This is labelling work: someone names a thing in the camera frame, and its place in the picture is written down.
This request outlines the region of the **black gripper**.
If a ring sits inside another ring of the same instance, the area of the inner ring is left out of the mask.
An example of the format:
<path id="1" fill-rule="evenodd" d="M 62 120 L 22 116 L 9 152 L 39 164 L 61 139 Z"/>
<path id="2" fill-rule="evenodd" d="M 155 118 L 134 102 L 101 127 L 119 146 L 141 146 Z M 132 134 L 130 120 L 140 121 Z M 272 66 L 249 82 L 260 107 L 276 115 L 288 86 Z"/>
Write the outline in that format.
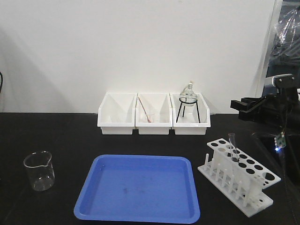
<path id="1" fill-rule="evenodd" d="M 260 122 L 278 128 L 300 128 L 300 101 L 294 79 L 276 82 L 276 94 L 232 100 L 230 107 L 239 111 L 239 119 Z"/>

